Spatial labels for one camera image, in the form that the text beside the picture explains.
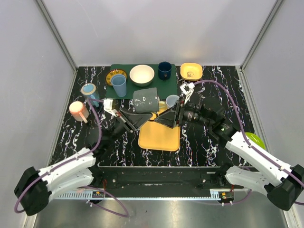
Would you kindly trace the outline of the dark grey mug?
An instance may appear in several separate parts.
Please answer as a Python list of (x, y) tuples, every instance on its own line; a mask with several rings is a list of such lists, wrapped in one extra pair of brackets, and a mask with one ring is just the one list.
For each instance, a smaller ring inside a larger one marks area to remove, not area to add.
[(134, 91), (133, 105), (135, 113), (156, 113), (159, 111), (159, 97), (157, 88), (147, 88)]

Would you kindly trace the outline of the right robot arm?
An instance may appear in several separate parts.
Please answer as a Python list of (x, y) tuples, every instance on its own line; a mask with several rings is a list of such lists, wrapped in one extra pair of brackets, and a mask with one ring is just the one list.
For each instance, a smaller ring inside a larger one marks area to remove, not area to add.
[(220, 146), (237, 154), (256, 172), (244, 171), (237, 166), (224, 165), (218, 172), (216, 184), (220, 188), (238, 185), (265, 195), (279, 209), (288, 211), (304, 190), (304, 168), (279, 160), (249, 139), (224, 117), (225, 109), (211, 98), (200, 109), (180, 99), (168, 110), (158, 114), (155, 122), (169, 128), (183, 122), (203, 125)]

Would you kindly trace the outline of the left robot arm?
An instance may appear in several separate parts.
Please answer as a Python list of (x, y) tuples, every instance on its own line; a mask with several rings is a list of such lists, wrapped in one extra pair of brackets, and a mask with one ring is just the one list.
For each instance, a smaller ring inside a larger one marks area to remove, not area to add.
[(94, 172), (99, 160), (105, 156), (110, 145), (125, 131), (135, 132), (152, 118), (152, 113), (136, 114), (123, 109), (114, 111), (115, 126), (102, 131), (101, 124), (91, 133), (91, 143), (74, 155), (48, 167), (27, 168), (18, 181), (14, 194), (17, 201), (15, 213), (28, 216), (42, 211), (52, 200), (77, 188), (98, 188), (103, 181), (101, 174)]

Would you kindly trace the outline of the blue butterfly mug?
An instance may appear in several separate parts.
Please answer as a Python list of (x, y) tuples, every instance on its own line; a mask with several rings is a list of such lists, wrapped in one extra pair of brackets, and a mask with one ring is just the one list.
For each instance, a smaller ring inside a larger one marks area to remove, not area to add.
[(91, 100), (91, 104), (95, 107), (99, 107), (99, 94), (96, 88), (96, 85), (93, 83), (87, 83), (82, 86), (81, 93), (85, 98), (89, 98)]

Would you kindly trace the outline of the pink mug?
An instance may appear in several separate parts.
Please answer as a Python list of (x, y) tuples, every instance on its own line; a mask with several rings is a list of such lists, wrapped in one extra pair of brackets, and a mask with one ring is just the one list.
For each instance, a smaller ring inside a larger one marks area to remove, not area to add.
[(78, 122), (88, 123), (89, 112), (86, 106), (80, 101), (74, 101), (69, 106), (69, 112)]

